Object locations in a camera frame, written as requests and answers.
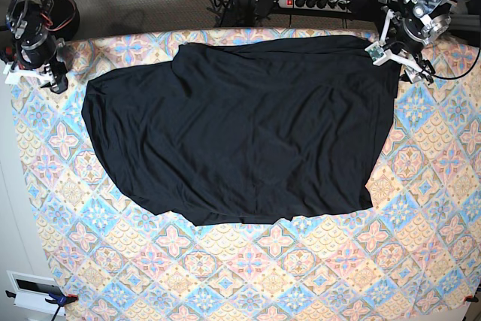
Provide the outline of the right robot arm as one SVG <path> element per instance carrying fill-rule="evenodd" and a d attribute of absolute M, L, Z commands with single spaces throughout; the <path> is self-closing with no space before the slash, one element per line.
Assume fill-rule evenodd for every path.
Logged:
<path fill-rule="evenodd" d="M 68 88 L 67 66 L 58 52 L 76 34 L 80 14 L 74 0 L 11 0 L 5 27 L 12 34 L 13 66 L 29 71 L 55 94 Z"/>

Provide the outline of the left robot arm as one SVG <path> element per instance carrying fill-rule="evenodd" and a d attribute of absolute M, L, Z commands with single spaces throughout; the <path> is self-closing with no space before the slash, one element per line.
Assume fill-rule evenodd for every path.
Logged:
<path fill-rule="evenodd" d="M 396 8 L 383 7 L 386 14 L 379 40 L 365 51 L 373 64 L 388 61 L 404 66 L 401 77 L 411 83 L 434 79 L 448 80 L 437 75 L 431 62 L 424 59 L 422 50 L 433 44 L 450 26 L 450 12 L 460 2 L 468 0 L 398 0 Z"/>

